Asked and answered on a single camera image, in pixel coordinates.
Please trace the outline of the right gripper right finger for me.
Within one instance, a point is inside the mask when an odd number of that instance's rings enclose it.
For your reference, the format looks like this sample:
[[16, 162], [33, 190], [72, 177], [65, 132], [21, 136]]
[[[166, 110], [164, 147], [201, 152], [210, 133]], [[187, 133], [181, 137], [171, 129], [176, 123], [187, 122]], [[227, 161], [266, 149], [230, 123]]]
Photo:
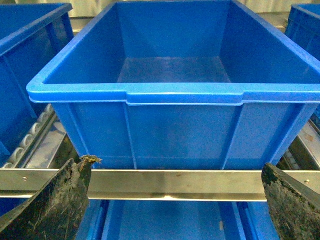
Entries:
[[281, 240], [320, 238], [320, 194], [266, 163], [261, 180], [269, 215]]

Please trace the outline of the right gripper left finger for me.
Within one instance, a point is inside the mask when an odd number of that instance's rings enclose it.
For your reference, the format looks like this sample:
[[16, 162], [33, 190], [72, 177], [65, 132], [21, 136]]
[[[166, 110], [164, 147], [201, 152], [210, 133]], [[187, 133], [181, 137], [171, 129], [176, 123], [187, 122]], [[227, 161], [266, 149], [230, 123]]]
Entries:
[[31, 198], [0, 218], [2, 240], [73, 240], [89, 204], [95, 155], [69, 159]]

